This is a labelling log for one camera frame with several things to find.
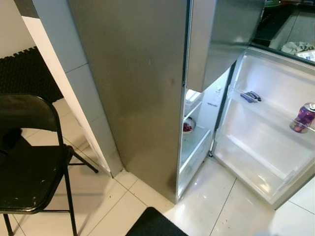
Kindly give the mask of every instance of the stainless steel refrigerator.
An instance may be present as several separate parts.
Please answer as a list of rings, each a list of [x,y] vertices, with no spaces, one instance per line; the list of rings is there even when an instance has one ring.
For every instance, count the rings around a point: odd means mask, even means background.
[[[176,203],[210,150],[273,208],[314,174],[314,68],[248,48],[264,0],[68,2],[127,171]]]

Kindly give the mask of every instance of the black rug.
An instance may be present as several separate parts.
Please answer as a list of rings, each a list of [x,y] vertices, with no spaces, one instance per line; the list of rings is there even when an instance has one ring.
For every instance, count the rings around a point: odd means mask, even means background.
[[[148,207],[126,236],[187,236],[155,208]]]
[[[36,47],[0,58],[0,93],[29,93],[51,103],[63,98]]]

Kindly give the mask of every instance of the floor tile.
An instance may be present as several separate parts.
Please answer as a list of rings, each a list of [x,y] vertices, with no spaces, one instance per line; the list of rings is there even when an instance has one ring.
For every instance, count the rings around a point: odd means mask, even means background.
[[[130,188],[130,192],[144,204],[154,207],[161,213],[165,213],[174,207],[174,204],[140,179]]]
[[[64,98],[59,99],[58,101],[54,102],[53,105],[56,108],[59,117],[63,117],[71,112],[71,109]]]
[[[164,215],[190,236],[209,236],[235,177],[205,159],[183,198]]]
[[[275,214],[236,180],[211,236],[254,236],[263,233]]]
[[[13,232],[15,233],[14,236],[25,236],[21,228],[19,227],[18,223],[16,222],[13,215],[9,215],[10,224]],[[8,235],[8,231],[6,230],[5,222],[3,216],[0,214],[0,235],[6,236]]]
[[[69,176],[77,230],[80,236],[86,236],[127,190],[103,171],[95,174],[86,166],[73,166],[69,169]],[[62,180],[47,209],[67,208]],[[24,218],[15,216],[26,235],[72,235],[68,213],[38,213]]]
[[[33,135],[34,133],[36,133],[37,131],[39,131],[39,129],[23,128],[23,129],[22,129],[22,136],[26,139],[26,138],[28,138],[30,135]]]
[[[269,226],[271,236],[314,236],[315,215],[286,202],[274,215]]]
[[[315,213],[315,178],[311,179],[290,199],[291,202]]]
[[[61,128],[63,136],[75,147],[80,147],[87,142],[82,128],[72,113],[61,117]]]
[[[141,201],[126,192],[89,235],[124,236],[145,209]]]
[[[92,150],[92,148],[90,147],[90,145],[88,145],[85,149],[83,149],[82,152],[83,152],[84,155],[86,155],[89,159],[91,159],[94,163],[98,164],[97,156],[95,155],[95,153],[94,153],[94,151]]]
[[[122,184],[126,189],[130,189],[130,187],[138,180],[138,178],[130,172],[126,170],[122,170],[115,179]]]
[[[47,130],[39,130],[38,132],[27,137],[26,140],[32,146],[54,146],[59,144],[57,133]],[[63,142],[67,145],[71,145],[71,143],[65,138],[63,139]]]
[[[79,149],[75,149],[75,152],[81,156],[83,159],[87,160],[87,162],[89,162],[91,165],[93,165],[94,167],[96,167],[98,169],[97,164],[95,164],[90,158],[88,158],[86,155],[84,155],[83,152],[81,152]],[[72,156],[72,159],[70,160],[70,163],[82,163],[82,161],[80,161],[78,158],[76,158],[75,156]]]
[[[78,149],[79,149],[80,151],[83,151],[83,150],[86,149],[89,145],[90,145],[90,144],[88,143],[88,141],[86,141],[86,142],[82,143],[82,144],[78,147]]]

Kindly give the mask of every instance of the chair backrest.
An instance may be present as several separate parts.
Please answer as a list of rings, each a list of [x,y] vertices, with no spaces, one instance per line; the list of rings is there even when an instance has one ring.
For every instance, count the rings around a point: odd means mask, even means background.
[[[55,131],[59,141],[62,141],[59,116],[55,107],[35,95],[0,94],[0,129],[13,128]]]

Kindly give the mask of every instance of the purple can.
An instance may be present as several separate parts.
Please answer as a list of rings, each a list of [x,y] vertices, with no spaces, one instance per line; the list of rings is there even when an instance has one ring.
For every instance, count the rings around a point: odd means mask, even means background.
[[[290,128],[298,133],[306,133],[314,118],[315,103],[305,103],[304,106],[301,107],[297,118],[291,122]]]

